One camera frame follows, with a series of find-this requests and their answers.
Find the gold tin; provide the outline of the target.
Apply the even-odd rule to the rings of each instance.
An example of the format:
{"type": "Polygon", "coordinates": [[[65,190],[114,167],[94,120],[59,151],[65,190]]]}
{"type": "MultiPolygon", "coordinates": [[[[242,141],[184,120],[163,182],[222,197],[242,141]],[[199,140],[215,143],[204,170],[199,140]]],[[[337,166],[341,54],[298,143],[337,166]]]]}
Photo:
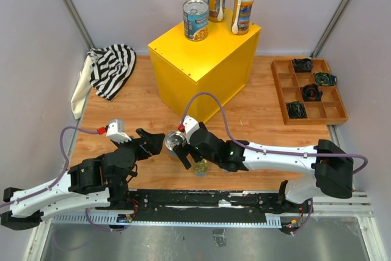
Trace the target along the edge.
{"type": "Polygon", "coordinates": [[[196,176],[205,176],[208,172],[208,162],[202,159],[194,164],[194,173],[196,176]]]}

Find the blue Progresso soup can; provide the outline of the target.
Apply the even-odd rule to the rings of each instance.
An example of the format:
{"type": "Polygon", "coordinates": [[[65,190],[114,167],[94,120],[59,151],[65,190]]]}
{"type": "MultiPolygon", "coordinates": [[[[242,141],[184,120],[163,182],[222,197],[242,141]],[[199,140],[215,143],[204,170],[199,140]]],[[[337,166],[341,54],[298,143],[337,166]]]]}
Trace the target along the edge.
{"type": "Polygon", "coordinates": [[[183,4],[185,37],[198,42],[208,36],[209,7],[204,0],[187,0],[183,4]]]}

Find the yellow tall congee can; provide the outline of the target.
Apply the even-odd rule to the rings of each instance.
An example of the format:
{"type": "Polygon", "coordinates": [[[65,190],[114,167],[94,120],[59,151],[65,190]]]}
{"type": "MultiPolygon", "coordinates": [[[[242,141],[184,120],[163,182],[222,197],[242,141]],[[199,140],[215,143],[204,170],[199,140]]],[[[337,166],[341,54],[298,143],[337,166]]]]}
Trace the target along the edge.
{"type": "Polygon", "coordinates": [[[250,15],[254,0],[235,0],[231,31],[235,35],[244,35],[249,31],[250,15]]]}

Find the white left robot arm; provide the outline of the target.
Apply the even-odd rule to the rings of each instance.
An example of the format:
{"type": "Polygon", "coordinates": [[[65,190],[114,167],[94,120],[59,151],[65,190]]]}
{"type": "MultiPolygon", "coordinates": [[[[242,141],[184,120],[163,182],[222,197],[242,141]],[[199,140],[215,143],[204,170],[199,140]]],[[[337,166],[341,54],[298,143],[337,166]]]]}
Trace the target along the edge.
{"type": "Polygon", "coordinates": [[[90,208],[138,210],[128,182],[137,177],[137,162],[161,153],[165,135],[138,128],[137,138],[114,131],[113,124],[92,131],[105,134],[117,147],[96,158],[70,167],[66,164],[53,180],[31,189],[4,190],[1,225],[12,230],[28,230],[59,214],[90,208]]]}

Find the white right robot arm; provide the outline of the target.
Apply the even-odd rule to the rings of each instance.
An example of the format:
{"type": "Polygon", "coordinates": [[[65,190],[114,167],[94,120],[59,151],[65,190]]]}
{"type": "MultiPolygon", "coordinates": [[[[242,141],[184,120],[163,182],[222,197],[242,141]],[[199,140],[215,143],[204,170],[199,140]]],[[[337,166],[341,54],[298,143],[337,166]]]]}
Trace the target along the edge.
{"type": "Polygon", "coordinates": [[[329,196],[349,199],[353,193],[353,159],[333,142],[320,139],[317,145],[277,147],[249,141],[223,141],[203,122],[188,117],[178,127],[185,139],[175,148],[186,169],[194,161],[207,160],[227,172],[270,169],[301,174],[280,184],[277,206],[290,212],[307,200],[329,196]]]}

